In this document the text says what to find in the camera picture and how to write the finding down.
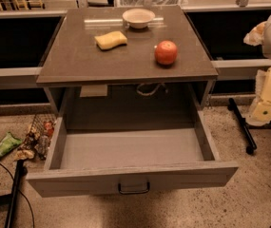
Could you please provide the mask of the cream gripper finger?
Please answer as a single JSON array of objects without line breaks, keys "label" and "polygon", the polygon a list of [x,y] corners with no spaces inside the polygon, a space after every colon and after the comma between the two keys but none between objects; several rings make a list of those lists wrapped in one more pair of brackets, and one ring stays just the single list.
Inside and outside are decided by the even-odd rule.
[{"label": "cream gripper finger", "polygon": [[254,126],[269,124],[271,122],[271,103],[254,102],[250,105],[245,120],[248,124]]},{"label": "cream gripper finger", "polygon": [[243,42],[249,46],[259,46],[263,43],[263,32],[265,22],[261,22],[253,27],[243,38]]}]

